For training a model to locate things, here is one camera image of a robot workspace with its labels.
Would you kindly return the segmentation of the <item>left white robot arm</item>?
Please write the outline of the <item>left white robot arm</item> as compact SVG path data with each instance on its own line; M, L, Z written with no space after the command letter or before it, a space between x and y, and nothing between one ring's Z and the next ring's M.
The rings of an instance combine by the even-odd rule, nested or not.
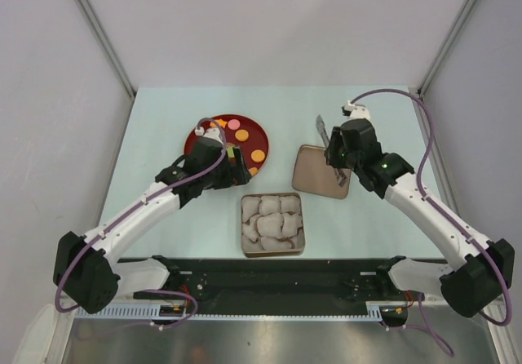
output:
M204 191L248 184L250 179L240 147L200 137L190 153L162 169L142 196L109 222L60 239L53 273L56 309L67 310L60 303L63 294L88 313L98 313L116 297L141 291L155 291L165 299L175 296L180 279L166 258L119 260L154 225Z

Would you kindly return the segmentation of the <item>metal tongs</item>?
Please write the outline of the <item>metal tongs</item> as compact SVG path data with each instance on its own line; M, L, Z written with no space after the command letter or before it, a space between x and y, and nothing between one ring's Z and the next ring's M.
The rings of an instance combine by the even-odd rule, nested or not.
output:
M327 135L325 129L325 123L321 115L316 117L316 129L325 147L330 144L330 138ZM341 169L334 168L334 174L338 182L339 187L343 187L347 183L347 176L342 172Z

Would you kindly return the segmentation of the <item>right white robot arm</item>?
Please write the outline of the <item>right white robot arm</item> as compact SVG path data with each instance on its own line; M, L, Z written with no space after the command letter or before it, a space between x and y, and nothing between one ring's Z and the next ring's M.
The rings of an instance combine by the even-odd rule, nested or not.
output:
M394 300L404 291L443 298L463 317L474 317L506 296L515 251L504 239L488 239L463 222L418 181L414 168L397 153L384 153L367 119L334 127L325 151L328 165L347 168L361 185L406 215L439 249L443 264L396 256L381 267L377 292Z

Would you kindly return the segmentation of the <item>gold tin lid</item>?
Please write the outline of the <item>gold tin lid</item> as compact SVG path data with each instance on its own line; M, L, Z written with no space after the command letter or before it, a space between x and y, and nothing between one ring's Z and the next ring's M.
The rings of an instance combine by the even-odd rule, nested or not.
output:
M325 148L304 144L294 164L292 188L326 198L345 199L349 193L351 172L326 164Z

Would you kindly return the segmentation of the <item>round red plate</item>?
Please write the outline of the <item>round red plate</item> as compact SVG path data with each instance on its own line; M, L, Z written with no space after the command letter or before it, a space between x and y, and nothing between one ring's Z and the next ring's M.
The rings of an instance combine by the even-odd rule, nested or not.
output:
M237 119L240 121L241 126L239 129L233 131L228 128L228 124L225 128L220 127L217 125L216 127L221 129L221 135L222 135L222 141L220 142L224 146L239 146L241 148L241 151L243 152L246 165L248 169L252 167L256 167L258 171L261 169L263 164L266 162L266 159L268 157L269 152L269 142L268 142L268 136L265 132L265 130L254 120L241 116L239 114L222 114L213 116L210 118L204 118L199 121L197 124L197 127L204 127L205 129L210 127L210 123L213 122L215 119L223 119L224 121L229 122L232 119ZM235 138L236 131L244 129L249 132L249 138L248 140L244 142L240 142ZM194 134L194 130L191 131L188 138L185 141L184 145L184 154L188 153L194 144L194 142L201 137L196 136ZM266 158L261 163L255 163L251 159L251 153L256 150L261 149L266 153Z

